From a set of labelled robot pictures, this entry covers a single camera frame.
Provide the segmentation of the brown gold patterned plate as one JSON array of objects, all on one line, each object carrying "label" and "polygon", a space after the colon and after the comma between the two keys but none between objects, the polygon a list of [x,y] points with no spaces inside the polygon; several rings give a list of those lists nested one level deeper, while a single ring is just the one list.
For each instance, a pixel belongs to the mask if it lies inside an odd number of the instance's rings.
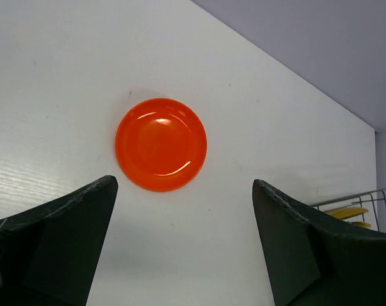
[{"label": "brown gold patterned plate", "polygon": [[362,207],[340,207],[325,211],[326,214],[341,220],[364,215],[367,212],[368,209]]}]

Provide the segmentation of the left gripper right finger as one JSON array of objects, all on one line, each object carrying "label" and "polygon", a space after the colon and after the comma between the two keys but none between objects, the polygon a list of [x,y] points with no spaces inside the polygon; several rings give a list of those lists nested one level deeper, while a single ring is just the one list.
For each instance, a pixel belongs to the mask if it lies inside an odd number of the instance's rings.
[{"label": "left gripper right finger", "polygon": [[263,180],[252,201],[276,305],[386,305],[386,233],[301,203]]}]

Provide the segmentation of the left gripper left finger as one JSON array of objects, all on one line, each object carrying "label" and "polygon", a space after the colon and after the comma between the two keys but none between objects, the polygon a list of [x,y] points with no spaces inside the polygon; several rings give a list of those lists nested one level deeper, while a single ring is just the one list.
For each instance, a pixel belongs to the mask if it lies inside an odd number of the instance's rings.
[{"label": "left gripper left finger", "polygon": [[0,219],[0,305],[85,305],[117,191],[106,175]]}]

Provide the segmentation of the orange plate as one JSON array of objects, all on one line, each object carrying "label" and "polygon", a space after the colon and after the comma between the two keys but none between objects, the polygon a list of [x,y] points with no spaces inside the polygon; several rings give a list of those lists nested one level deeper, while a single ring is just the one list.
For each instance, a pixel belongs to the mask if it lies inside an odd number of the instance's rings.
[{"label": "orange plate", "polygon": [[207,148],[200,118],[170,98],[152,98],[132,107],[115,136],[121,170],[136,185],[155,192],[191,182],[203,167]]}]

